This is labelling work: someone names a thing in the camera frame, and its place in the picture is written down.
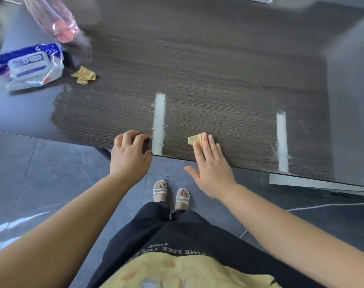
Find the white cord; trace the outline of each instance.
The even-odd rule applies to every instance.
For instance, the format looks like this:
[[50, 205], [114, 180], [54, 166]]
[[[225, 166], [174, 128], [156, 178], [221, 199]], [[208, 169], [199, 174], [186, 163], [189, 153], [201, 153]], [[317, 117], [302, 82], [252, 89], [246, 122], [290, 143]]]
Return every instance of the white cord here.
[[[290, 212], [290, 211], [296, 211], [296, 210], [307, 210], [307, 209], [315, 209], [315, 208], [328, 207], [328, 206], [358, 206], [358, 205], [364, 205], [364, 202], [361, 202], [361, 203], [345, 203], [345, 204], [332, 203], [332, 204], [324, 204], [324, 205], [304, 207], [304, 208], [293, 208], [293, 209], [289, 209], [289, 210], [286, 210], [286, 211]], [[248, 230], [246, 230], [244, 233], [242, 233], [242, 235], [239, 238], [242, 238], [247, 232], [248, 232]]]

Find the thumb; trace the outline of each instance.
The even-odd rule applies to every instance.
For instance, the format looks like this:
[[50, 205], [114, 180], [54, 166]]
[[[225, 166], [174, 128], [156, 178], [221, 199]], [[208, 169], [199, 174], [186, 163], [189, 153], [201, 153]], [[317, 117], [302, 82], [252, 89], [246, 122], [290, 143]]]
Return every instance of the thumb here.
[[151, 153], [150, 150], [147, 150], [145, 152], [145, 158], [143, 159], [143, 161], [148, 165], [149, 168], [152, 160], [153, 160], [153, 154]]
[[185, 171], [193, 177], [195, 183], [198, 183], [200, 180], [199, 172], [192, 166], [185, 166]]

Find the white sandal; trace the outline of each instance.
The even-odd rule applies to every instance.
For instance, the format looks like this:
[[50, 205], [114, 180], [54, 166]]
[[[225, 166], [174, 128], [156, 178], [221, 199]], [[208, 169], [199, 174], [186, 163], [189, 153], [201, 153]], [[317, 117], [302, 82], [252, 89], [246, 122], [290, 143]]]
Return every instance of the white sandal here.
[[[183, 191], [185, 191], [187, 193], [187, 197], [183, 197], [181, 195]], [[178, 192], [176, 193], [175, 204], [177, 204], [178, 202], [184, 203], [184, 204], [187, 205], [187, 207], [189, 207], [189, 205], [190, 205], [190, 192], [189, 192], [189, 190], [187, 190], [186, 188], [180, 188], [178, 190]]]
[[[157, 185], [161, 184], [161, 183], [164, 183], [165, 187], [161, 187], [160, 188], [157, 188]], [[153, 198], [156, 194], [166, 194], [167, 195], [167, 183], [163, 180], [159, 180], [158, 182], [156, 182], [156, 184], [154, 185], [154, 188], [153, 188]]]

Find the hand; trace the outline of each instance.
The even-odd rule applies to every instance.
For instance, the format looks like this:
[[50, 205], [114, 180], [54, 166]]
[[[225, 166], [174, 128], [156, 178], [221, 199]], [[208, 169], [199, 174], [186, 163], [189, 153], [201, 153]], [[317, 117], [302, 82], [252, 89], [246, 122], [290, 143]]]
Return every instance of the hand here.
[[130, 130], [118, 135], [114, 140], [111, 151], [110, 175], [127, 180], [130, 187], [138, 183], [150, 169], [153, 156], [151, 151], [142, 154], [143, 141], [148, 139], [147, 134]]
[[194, 154], [199, 172], [192, 166], [185, 170], [193, 177], [198, 187], [209, 197], [222, 201], [226, 191], [236, 184], [231, 167], [222, 154], [219, 144], [215, 144], [213, 136], [202, 134], [203, 149], [194, 141]]

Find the wet wipes package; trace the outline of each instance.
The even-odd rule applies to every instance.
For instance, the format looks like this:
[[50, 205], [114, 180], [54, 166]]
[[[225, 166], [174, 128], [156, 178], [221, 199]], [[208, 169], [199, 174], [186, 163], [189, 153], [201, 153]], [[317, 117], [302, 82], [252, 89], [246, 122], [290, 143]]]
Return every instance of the wet wipes package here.
[[41, 87], [62, 76], [63, 52], [59, 43], [38, 44], [0, 54], [0, 86], [9, 91]]

